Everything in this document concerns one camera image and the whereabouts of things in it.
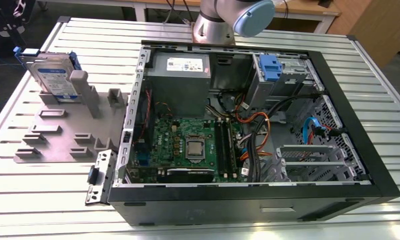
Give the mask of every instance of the blue tab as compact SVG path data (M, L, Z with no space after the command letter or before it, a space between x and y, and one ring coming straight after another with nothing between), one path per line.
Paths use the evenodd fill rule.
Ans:
M282 76L282 64L275 55L259 55L259 67L264 73L267 82L276 82Z

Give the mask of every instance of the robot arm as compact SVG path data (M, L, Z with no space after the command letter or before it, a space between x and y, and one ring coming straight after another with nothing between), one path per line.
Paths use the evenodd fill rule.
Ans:
M266 29L274 16L271 0L203 0L194 27L195 42L234 44L235 32L243 37L254 37Z

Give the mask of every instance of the side panel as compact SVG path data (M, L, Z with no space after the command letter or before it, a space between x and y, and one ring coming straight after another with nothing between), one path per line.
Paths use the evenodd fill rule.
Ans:
M359 198L112 202L132 225L236 224L327 220L362 206Z

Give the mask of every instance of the aluminum table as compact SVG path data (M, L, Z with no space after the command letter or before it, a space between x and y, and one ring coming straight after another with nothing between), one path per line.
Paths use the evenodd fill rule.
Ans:
M141 40L190 42L191 29L179 24L72 18L56 24L41 50L73 50L97 91L120 88L129 93ZM254 38L236 36L236 44L323 53L400 189L400 96L360 44L342 35L284 31L264 31ZM0 114L0 236L48 240L400 239L400 197L326 222L129 226L111 206L84 206L91 163L13 162L43 105L39 92L27 72Z

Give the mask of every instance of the black case frame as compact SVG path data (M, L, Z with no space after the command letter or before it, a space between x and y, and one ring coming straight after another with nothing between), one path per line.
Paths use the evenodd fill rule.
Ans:
M267 47L143 41L152 51L175 46L267 50L307 54L324 84L372 185L235 187L112 187L108 202L131 225L192 225L284 221L323 221L370 204L400 197L400 191L362 126L327 61L318 51Z

